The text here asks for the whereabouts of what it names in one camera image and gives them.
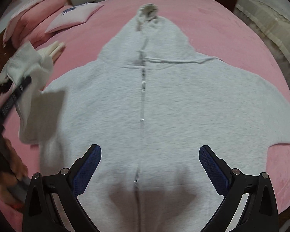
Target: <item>pink blanket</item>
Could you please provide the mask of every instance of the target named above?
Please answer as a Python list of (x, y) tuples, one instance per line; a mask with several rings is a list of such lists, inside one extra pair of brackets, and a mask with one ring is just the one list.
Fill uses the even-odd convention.
[[(145, 3), (155, 3), (159, 15), (170, 19), (189, 37), (196, 51), (217, 56), (226, 63), (260, 75), (271, 82), (290, 102), (286, 81), (273, 56), (260, 38), (240, 19), (213, 0), (108, 0), (85, 24), (58, 33), (39, 48), (54, 41), (66, 42), (49, 82), (67, 71), (97, 58), (101, 48)], [(18, 139), (19, 117), (14, 112), (6, 124), (8, 137), (29, 168), (29, 176), (39, 171), (38, 148)], [(266, 170), (270, 174), (279, 212), (290, 205), (290, 145), (274, 145), (268, 150)], [(2, 203), (0, 206), (19, 230), (19, 218)]]

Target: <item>pink sheet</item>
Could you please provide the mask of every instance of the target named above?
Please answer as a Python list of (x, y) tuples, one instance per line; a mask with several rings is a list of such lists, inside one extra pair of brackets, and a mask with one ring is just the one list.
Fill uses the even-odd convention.
[[(49, 82), (95, 60), (101, 48), (141, 5), (155, 3), (159, 15), (178, 25), (196, 51), (217, 56), (232, 66), (260, 75), (274, 84), (290, 102), (286, 81), (267, 47), (248, 26), (219, 3), (213, 0), (108, 0), (103, 3), (104, 7), (86, 23), (58, 33), (39, 47), (54, 41), (67, 44), (56, 61)], [(18, 128), (19, 117), (14, 112), (7, 121), (5, 136), (12, 141), (31, 176), (39, 171), (39, 151), (20, 143)], [(279, 144), (268, 149), (266, 170), (273, 183), (278, 210), (282, 212), (290, 205), (290, 145)]]

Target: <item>gray hoodie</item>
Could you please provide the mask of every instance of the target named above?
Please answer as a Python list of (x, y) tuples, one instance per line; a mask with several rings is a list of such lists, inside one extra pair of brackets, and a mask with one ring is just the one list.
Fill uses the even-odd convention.
[(290, 104), (272, 84), (195, 52), (156, 12), (141, 7), (96, 61), (53, 81), (24, 133), (40, 145), (43, 175), (101, 146), (78, 197), (101, 232), (200, 231), (223, 199), (198, 159), (202, 145), (259, 175), (268, 147), (290, 143)]

